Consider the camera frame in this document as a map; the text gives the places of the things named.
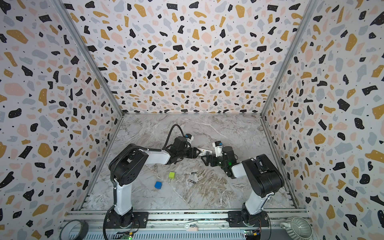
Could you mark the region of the white remote control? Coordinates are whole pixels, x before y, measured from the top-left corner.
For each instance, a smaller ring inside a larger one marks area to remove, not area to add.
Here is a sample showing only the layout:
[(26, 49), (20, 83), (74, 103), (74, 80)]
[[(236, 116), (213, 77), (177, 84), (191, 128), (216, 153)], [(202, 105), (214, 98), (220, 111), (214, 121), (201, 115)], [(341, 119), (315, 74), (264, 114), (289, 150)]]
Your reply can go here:
[(211, 150), (206, 150), (202, 148), (198, 148), (198, 150), (199, 150), (199, 156), (210, 156), (213, 154)]

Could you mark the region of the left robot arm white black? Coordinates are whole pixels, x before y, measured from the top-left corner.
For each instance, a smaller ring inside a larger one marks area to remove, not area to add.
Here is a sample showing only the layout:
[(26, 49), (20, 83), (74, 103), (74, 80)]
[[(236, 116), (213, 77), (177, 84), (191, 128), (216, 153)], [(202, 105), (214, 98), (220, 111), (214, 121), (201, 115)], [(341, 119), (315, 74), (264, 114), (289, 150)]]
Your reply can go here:
[(181, 160), (196, 159), (202, 151), (192, 147), (185, 137), (177, 137), (164, 149), (150, 149), (129, 144), (109, 164), (113, 184), (113, 207), (106, 214), (109, 224), (127, 228), (133, 221), (132, 185), (144, 165), (171, 165)]

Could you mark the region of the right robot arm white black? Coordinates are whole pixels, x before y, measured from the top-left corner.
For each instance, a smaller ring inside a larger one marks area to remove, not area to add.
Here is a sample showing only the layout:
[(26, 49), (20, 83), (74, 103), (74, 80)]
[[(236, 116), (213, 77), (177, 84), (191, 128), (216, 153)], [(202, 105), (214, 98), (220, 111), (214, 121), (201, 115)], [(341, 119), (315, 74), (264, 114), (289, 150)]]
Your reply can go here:
[(215, 153), (201, 156), (206, 166), (220, 167), (231, 179), (246, 177), (252, 187), (250, 197), (245, 201), (239, 217), (230, 217), (233, 224), (254, 226), (269, 225), (264, 205), (284, 185), (284, 178), (267, 155), (261, 154), (238, 162), (232, 147), (214, 146)]

